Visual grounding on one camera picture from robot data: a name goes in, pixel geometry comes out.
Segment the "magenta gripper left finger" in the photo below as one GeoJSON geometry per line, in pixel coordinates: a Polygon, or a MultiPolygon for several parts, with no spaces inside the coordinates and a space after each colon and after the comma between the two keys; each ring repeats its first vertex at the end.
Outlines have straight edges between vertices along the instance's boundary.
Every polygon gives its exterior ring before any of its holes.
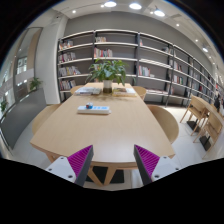
{"type": "Polygon", "coordinates": [[[46,171],[83,186],[93,157],[93,146],[87,146],[69,157],[60,156],[46,171]]]}

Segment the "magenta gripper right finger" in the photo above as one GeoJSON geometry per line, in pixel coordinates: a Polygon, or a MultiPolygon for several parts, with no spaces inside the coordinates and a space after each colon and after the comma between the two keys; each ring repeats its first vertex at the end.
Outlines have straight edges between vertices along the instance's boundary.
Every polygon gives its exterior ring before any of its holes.
{"type": "Polygon", "coordinates": [[[180,167],[168,156],[159,157],[141,146],[135,145],[133,154],[143,185],[150,184],[180,170],[180,167]]]}

